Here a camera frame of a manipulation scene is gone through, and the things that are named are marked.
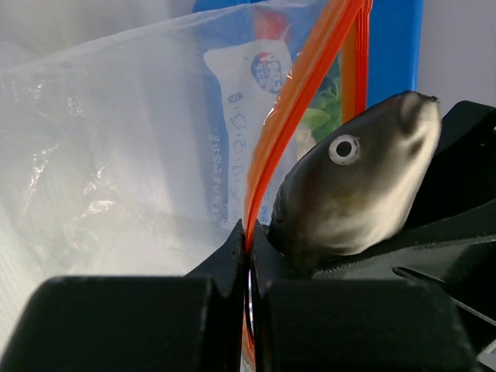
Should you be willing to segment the clear zip top bag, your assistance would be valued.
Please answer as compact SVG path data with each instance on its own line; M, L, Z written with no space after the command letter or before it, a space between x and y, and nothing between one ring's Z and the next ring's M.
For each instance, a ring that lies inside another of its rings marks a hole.
M206 50L231 8L126 30L1 72L1 358L29 297L59 276L184 276L243 227L241 364L256 370L250 243L316 143L302 122L340 54L342 121L367 94L369 1L318 6L287 33Z

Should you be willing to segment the grey toy fish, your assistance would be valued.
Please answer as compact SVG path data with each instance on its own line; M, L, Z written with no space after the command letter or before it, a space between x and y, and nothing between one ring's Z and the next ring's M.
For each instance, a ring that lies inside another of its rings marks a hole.
M320 270L397 235L439 145L437 97L407 90L315 144L277 190L267 239L296 269Z

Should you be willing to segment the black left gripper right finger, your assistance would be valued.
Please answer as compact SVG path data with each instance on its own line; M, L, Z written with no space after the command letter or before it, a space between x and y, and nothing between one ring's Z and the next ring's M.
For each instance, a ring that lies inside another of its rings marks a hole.
M297 277L253 234L259 371L474 371L477 355L453 301L415 279Z

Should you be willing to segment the white cauliflower with leaves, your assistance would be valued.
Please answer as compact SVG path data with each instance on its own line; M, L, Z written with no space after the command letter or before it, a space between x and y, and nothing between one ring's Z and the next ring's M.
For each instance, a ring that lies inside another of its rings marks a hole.
M317 143L342 125L341 57L336 57L306 109L302 122Z

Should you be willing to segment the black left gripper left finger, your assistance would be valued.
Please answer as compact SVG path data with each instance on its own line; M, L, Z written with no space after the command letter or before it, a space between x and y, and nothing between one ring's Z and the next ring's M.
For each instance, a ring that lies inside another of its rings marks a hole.
M59 276L29 297L3 371L238 371L244 231L184 276Z

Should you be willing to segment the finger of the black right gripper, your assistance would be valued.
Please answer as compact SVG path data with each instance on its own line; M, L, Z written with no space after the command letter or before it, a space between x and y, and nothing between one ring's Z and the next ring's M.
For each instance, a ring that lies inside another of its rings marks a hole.
M439 149L404 232L319 274L415 279L456 306L477 364L495 361L495 110L462 101L443 120Z

